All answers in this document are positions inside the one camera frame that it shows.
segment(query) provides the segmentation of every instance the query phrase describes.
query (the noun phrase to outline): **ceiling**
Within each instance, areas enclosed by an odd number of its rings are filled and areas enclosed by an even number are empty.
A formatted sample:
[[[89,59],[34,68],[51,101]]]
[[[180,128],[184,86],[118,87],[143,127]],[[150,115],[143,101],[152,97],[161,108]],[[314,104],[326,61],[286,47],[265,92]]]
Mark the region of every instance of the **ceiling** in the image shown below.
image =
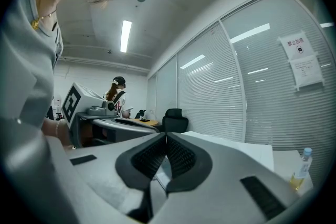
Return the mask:
[[[212,1],[115,0],[103,8],[86,0],[63,0],[57,10],[63,57],[149,69],[154,57]],[[120,52],[123,20],[133,22],[126,53]]]

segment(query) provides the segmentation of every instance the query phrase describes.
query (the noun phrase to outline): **bottle cap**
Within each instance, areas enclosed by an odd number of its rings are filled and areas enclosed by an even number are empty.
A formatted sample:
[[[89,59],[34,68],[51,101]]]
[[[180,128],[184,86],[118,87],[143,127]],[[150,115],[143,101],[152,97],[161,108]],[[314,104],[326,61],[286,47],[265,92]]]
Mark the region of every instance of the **bottle cap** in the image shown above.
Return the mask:
[[[303,151],[303,154],[305,154],[305,156],[309,156],[312,152],[312,149],[310,147],[306,147]]]

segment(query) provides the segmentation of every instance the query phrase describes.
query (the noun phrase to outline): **white wall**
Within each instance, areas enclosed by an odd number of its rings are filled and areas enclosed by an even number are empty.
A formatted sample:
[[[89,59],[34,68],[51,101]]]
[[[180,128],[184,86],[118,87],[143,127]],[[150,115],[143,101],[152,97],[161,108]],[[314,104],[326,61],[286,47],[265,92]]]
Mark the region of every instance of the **white wall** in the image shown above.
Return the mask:
[[[145,74],[124,69],[68,63],[59,61],[55,67],[54,93],[58,93],[64,101],[74,82],[103,95],[111,88],[114,77],[123,76],[126,80],[125,92],[133,106],[131,117],[135,117],[140,109],[146,109],[147,78]]]
[[[191,41],[197,34],[201,33],[207,26],[237,6],[248,0],[216,0],[209,7],[204,9],[186,28],[178,35],[166,50],[153,63],[148,74],[150,78],[165,62],[171,58],[179,49]]]

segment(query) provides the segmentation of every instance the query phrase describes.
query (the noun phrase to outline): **glass wall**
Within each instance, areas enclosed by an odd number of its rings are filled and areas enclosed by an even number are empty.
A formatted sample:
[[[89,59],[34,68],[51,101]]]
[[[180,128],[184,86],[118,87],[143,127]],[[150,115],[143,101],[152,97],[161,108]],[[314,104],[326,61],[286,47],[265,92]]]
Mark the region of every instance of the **glass wall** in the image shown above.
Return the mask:
[[[328,12],[323,0],[299,0],[312,13],[316,20],[321,25],[330,46],[333,48],[333,53],[336,52],[336,27],[335,23]]]
[[[336,66],[331,49],[336,39],[322,1],[255,0],[221,22],[223,26],[216,22],[177,53],[177,107],[190,121],[188,130],[272,145],[274,152],[302,154],[310,147],[309,173],[318,184],[336,146]],[[297,33],[305,34],[317,54],[323,82],[297,88],[280,42]],[[174,63],[173,58],[158,71],[157,119],[170,107],[168,102],[173,106],[176,101]]]
[[[295,0],[258,0],[223,19],[237,53],[247,100],[245,142],[274,150],[311,147],[314,183],[329,168],[335,147],[336,68],[318,25]],[[279,37],[304,31],[318,53],[324,85],[295,88]]]
[[[189,129],[243,141],[242,85],[219,23],[180,51],[177,64],[178,107]]]
[[[167,109],[176,108],[176,57],[168,61],[157,72],[156,120],[162,123]]]

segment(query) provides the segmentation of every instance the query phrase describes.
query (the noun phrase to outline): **long hair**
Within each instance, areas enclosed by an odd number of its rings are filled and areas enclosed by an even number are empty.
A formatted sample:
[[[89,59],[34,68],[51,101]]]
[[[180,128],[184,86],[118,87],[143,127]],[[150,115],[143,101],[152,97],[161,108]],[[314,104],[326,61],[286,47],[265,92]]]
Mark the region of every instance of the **long hair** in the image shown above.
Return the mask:
[[[111,89],[106,94],[106,100],[112,101],[113,97],[117,94],[117,85],[112,83]]]

